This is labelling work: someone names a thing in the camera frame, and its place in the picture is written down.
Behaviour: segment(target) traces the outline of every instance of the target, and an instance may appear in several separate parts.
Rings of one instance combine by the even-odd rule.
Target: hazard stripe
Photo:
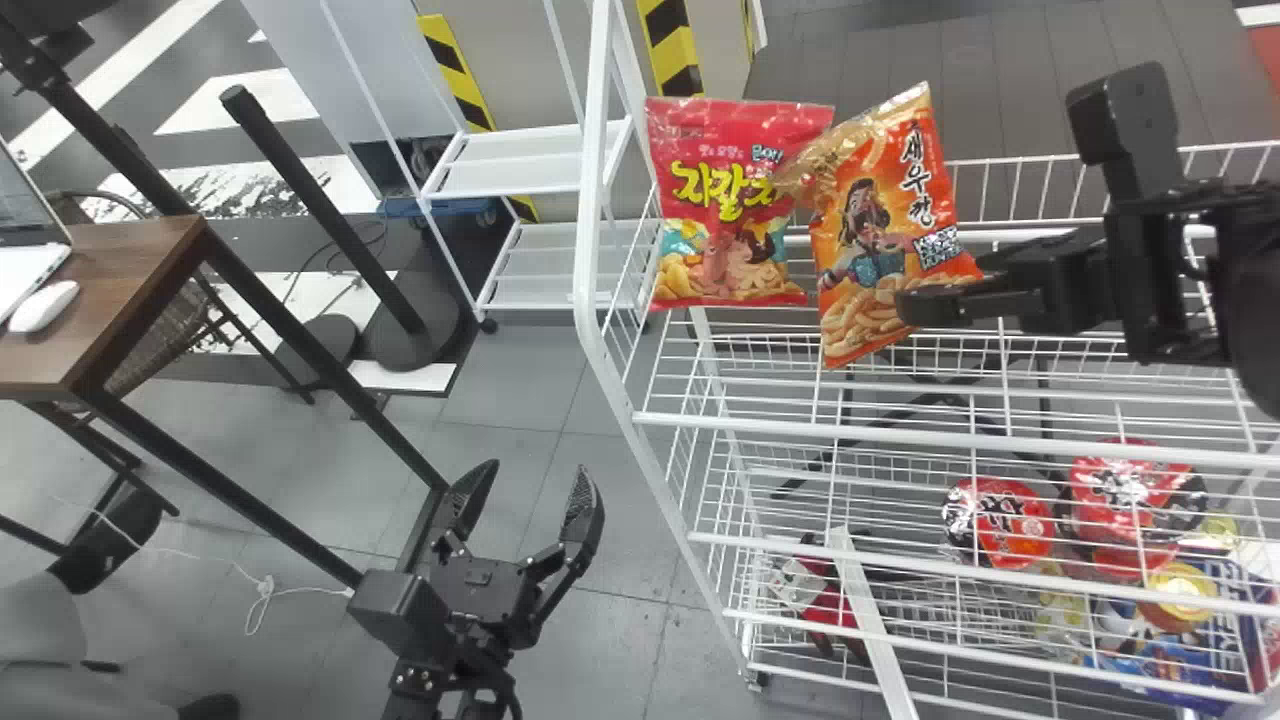
[[[485,105],[480,85],[476,83],[475,76],[471,74],[471,67],[467,65],[466,55],[462,54],[458,38],[454,37],[453,28],[449,27],[449,22],[444,19],[444,15],[439,13],[419,15],[417,29],[426,38],[426,45],[431,49],[431,55],[435,56],[435,61],[440,65],[440,74],[449,83],[449,91],[453,92],[453,99],[457,100],[458,109],[462,110],[462,117],[467,120],[471,132],[492,132],[498,129],[497,123],[493,122],[493,114],[489,113],[489,106]],[[527,195],[513,195],[507,200],[511,200],[511,206],[516,210],[516,215],[520,215],[520,219],[529,223],[538,222],[538,209],[534,208],[531,197]]]
[[[751,29],[751,0],[742,0],[742,32],[746,36],[746,61],[755,61],[755,31]]]
[[[669,97],[704,95],[685,0],[636,0],[636,9],[644,18],[640,24],[658,94]]]

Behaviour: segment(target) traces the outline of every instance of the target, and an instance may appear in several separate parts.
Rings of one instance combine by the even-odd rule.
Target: red snack bag
[[[653,307],[806,304],[782,242],[794,204],[769,176],[835,109],[649,97],[645,110],[664,218]]]
[[[897,316],[897,291],[982,278],[956,237],[928,83],[833,127],[773,183],[814,210],[809,238],[828,368],[915,329]]]

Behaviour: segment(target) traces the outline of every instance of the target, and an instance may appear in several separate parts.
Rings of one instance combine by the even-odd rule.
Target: black stand
[[[237,85],[223,92],[220,99],[227,113],[239,123],[383,301],[365,329],[370,355],[378,364],[396,372],[416,370],[434,363],[458,324],[458,304],[448,287],[430,273],[421,272],[401,272],[392,282],[351,223],[268,119],[253,94]]]
[[[425,270],[396,273],[393,287],[422,319],[426,329],[422,333],[404,332],[390,306],[383,302],[365,327],[365,347],[388,370],[406,372],[430,365],[458,328],[458,302],[435,274]]]
[[[355,320],[337,313],[326,313],[311,318],[302,324],[315,337],[320,345],[329,351],[343,368],[351,365],[351,357],[356,352],[356,338],[360,337],[360,328]],[[289,343],[282,342],[273,354],[275,360],[284,365],[291,375],[297,378],[298,386],[303,391],[319,389],[324,387],[320,374],[315,372],[306,360],[298,355]]]

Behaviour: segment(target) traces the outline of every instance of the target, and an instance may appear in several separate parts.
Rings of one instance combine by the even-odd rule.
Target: orange snack bag
[[[982,278],[956,237],[925,82],[827,131],[774,173],[773,186],[815,211],[809,240],[828,368],[915,331],[897,316],[897,291]]]

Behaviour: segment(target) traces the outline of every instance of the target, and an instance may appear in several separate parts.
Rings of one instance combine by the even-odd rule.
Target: cartoon character
[[[841,252],[831,268],[822,273],[822,290],[831,290],[845,278],[863,287],[876,287],[876,281],[901,273],[906,266],[902,249],[906,236],[887,233],[891,218],[879,200],[873,178],[859,178],[845,197],[841,217]]]

